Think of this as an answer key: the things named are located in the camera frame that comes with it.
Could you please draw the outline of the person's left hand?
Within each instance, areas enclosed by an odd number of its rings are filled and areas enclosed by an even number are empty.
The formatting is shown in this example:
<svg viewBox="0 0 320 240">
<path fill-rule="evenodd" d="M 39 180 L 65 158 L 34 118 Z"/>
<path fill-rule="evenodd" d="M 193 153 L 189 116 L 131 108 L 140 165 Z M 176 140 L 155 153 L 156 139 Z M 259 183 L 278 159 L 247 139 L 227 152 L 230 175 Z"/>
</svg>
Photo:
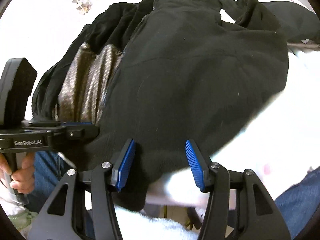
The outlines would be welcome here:
<svg viewBox="0 0 320 240">
<path fill-rule="evenodd" d="M 10 186 L 11 188 L 16 189 L 19 193 L 31 193 L 35 188 L 34 162 L 35 153 L 27 153 L 22 160 L 21 169 L 12 172 L 7 160 L 1 153 L 1 182 L 4 184 L 5 187 Z M 10 182 L 10 184 L 5 182 L 5 173 L 11 176 L 12 181 Z"/>
</svg>

